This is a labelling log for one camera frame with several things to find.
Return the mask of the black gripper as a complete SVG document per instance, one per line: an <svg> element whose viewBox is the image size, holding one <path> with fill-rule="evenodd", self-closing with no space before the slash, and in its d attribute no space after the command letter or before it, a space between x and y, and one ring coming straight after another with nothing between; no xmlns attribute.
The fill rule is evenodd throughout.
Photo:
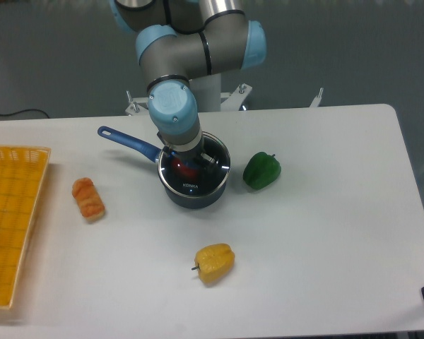
<svg viewBox="0 0 424 339"><path fill-rule="evenodd" d="M192 149L181 152L174 148L169 148L169 143L164 139L161 132L157 132L157 137L163 143L159 154L159 163L171 157L181 160L184 164L195 169L201 169L202 174L216 174L219 170L218 158L216 155L210 156L205 153L204 139L201 139Z"/></svg>

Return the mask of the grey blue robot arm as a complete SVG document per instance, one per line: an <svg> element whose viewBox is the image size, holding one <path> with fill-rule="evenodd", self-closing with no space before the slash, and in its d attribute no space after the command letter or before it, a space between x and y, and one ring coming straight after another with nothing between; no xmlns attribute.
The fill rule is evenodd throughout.
<svg viewBox="0 0 424 339"><path fill-rule="evenodd" d="M190 82L262 64L261 23L246 17L241 1L111 1L110 8L137 34L148 110L165 148L192 167L209 161Z"/></svg>

